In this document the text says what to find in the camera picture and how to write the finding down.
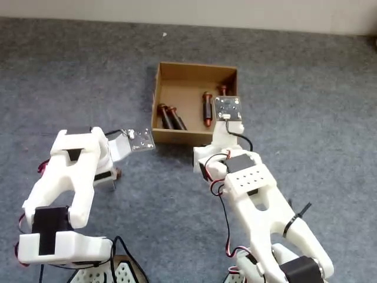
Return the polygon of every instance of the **white robotic arm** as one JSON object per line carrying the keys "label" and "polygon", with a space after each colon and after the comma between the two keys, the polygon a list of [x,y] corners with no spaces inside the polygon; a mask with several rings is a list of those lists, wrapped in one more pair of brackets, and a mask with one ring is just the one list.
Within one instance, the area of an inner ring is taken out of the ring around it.
{"label": "white robotic arm", "polygon": [[[111,141],[99,127],[58,133],[45,171],[22,205],[31,233],[19,237],[20,262],[82,266],[109,259],[111,240],[74,229],[88,222],[94,186],[118,177],[114,162],[133,151],[154,148],[147,129],[119,131]],[[49,207],[66,190],[75,192],[71,206]]]}
{"label": "white robotic arm", "polygon": [[[194,171],[201,170],[209,181],[223,180],[223,192],[230,195],[250,235],[249,249],[257,262],[252,263],[247,252],[239,252],[240,272],[251,282],[323,282],[334,272],[332,261],[301,215],[287,203],[260,156],[237,144],[233,134],[243,132],[239,105],[239,98],[216,98],[213,142],[194,148]],[[280,244],[272,245],[273,233],[283,235],[303,256]]]}

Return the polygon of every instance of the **open cardboard box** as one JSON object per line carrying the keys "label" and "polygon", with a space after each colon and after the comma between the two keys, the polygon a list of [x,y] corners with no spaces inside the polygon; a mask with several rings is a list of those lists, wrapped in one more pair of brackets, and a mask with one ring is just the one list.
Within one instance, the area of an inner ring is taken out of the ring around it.
{"label": "open cardboard box", "polygon": [[[227,85],[227,95],[237,95],[237,68],[217,65],[181,64],[161,62],[156,76],[156,90],[152,109],[152,132],[156,143],[177,143],[201,146],[212,141],[211,127],[203,122],[203,99],[205,91],[215,96],[219,86]],[[187,131],[167,130],[162,126],[157,106],[164,103],[177,108]]]}

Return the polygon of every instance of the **bolt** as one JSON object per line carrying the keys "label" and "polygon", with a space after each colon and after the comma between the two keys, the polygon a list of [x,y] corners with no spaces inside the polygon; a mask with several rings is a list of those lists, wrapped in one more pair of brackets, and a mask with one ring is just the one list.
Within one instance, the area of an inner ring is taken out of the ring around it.
{"label": "bolt", "polygon": [[161,103],[157,106],[157,112],[162,116],[163,126],[165,129],[174,130],[172,121],[167,114],[168,107]]}
{"label": "bolt", "polygon": [[202,98],[203,98],[204,125],[206,125],[206,127],[210,127],[211,122],[212,122],[212,103],[211,103],[212,94],[206,91],[205,93],[203,93]]}
{"label": "bolt", "polygon": [[226,96],[226,90],[227,90],[226,85],[221,85],[221,86],[219,87],[219,89],[220,89],[220,95],[221,95],[221,96]]}
{"label": "bolt", "polygon": [[116,180],[120,179],[120,177],[122,176],[122,170],[120,168],[116,168],[116,171],[117,171],[117,177],[116,177]]}
{"label": "bolt", "polygon": [[181,117],[178,116],[177,109],[175,107],[168,107],[167,113],[170,116],[171,122],[176,130],[187,130]]}

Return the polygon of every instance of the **white plastic bracket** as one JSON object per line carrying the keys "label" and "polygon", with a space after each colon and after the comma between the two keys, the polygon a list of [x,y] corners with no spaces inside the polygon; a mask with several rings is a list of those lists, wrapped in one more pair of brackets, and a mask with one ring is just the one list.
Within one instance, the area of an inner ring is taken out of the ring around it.
{"label": "white plastic bracket", "polygon": [[227,185],[234,199],[241,197],[244,193],[263,189],[266,186],[276,186],[275,178],[264,164],[229,173],[226,177]]}
{"label": "white plastic bracket", "polygon": [[[117,283],[137,283],[129,262],[121,262],[115,270]],[[78,270],[75,277],[67,283],[114,283],[110,263],[98,267]]]}

